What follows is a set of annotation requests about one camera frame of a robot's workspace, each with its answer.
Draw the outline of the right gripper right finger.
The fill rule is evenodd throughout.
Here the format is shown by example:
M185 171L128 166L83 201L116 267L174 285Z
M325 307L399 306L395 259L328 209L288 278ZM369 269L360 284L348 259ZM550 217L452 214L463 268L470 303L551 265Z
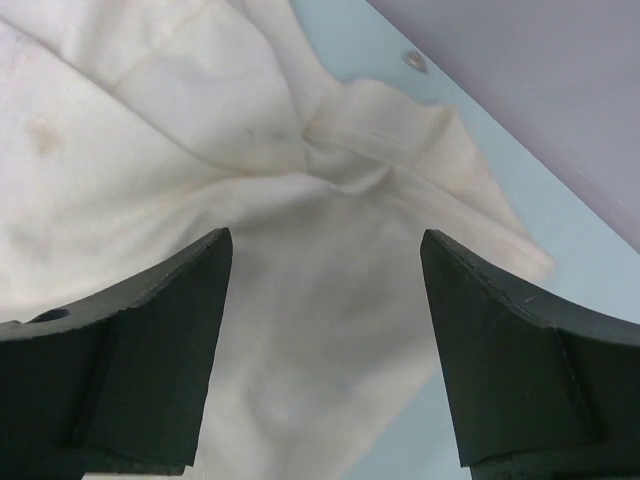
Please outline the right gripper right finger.
M442 232L421 248L459 459L475 479L635 479L639 328Z

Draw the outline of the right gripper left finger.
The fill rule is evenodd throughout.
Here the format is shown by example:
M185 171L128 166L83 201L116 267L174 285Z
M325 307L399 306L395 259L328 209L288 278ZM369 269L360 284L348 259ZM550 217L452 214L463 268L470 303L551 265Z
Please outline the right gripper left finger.
M222 228L105 290L1 327L1 475L193 465L233 257Z

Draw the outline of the cream white t shirt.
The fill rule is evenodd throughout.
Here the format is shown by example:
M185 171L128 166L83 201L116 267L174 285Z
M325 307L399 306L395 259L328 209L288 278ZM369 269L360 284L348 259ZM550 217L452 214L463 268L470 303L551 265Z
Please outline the cream white t shirt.
M323 67L286 1L1 5L1 317L228 227L192 478L337 479L432 377L419 246L551 268L455 108Z

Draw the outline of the table edge screw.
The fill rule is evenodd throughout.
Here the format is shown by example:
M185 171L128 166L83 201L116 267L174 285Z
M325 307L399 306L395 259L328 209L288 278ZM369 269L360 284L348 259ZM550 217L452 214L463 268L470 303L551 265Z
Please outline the table edge screw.
M403 61L417 72L422 74L429 72L428 63L419 50L406 50L403 53Z

